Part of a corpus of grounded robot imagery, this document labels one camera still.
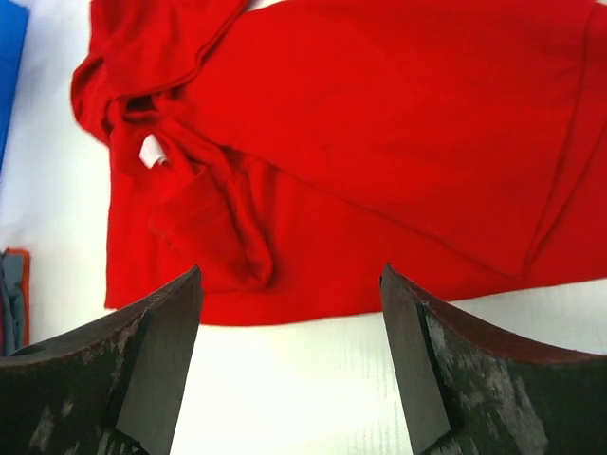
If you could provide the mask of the folded coloured shirts stack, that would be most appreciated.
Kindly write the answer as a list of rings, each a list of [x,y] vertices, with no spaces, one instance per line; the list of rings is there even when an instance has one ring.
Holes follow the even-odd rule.
[[[30,342],[30,255],[26,249],[1,252],[1,356]]]

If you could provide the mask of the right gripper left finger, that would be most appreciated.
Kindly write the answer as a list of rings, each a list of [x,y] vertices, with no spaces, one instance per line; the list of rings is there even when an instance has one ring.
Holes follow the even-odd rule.
[[[4,454],[168,454],[201,315],[193,268],[1,360]]]

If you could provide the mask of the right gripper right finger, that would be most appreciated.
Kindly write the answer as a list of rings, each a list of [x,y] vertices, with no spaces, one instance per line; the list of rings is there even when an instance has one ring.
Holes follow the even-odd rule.
[[[382,311],[415,454],[602,454],[606,358],[522,337],[386,266]]]

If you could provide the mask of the blue plastic bin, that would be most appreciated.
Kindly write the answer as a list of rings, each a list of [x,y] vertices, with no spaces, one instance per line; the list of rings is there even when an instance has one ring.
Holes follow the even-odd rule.
[[[0,127],[1,159],[4,159],[20,63],[28,28],[29,11],[10,0],[1,0],[0,10]]]

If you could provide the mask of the red t shirt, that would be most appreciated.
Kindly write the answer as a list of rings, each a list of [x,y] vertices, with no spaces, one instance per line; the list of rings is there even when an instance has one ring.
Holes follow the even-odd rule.
[[[109,150],[105,304],[202,273],[207,324],[606,275],[597,1],[94,1],[76,120]]]

